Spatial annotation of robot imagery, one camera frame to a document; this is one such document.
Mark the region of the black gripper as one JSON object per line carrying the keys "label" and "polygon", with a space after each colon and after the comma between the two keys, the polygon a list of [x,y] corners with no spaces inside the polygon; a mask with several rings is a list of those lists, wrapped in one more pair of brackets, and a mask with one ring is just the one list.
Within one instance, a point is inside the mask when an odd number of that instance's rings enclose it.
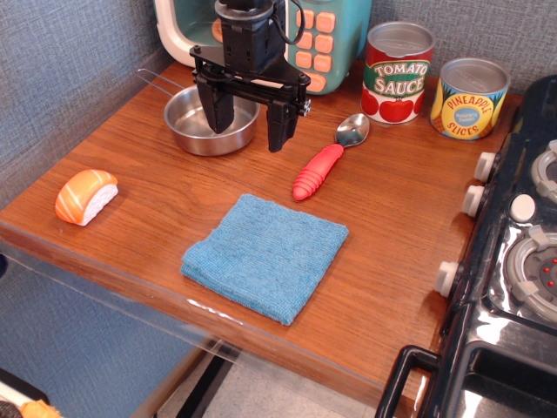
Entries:
{"label": "black gripper", "polygon": [[306,98],[310,78],[285,59],[285,47],[295,38],[285,33],[284,1],[217,1],[222,45],[195,45],[195,82],[210,128],[224,132],[234,119],[233,97],[267,105],[270,152],[279,152],[293,137],[299,116],[311,109]]}

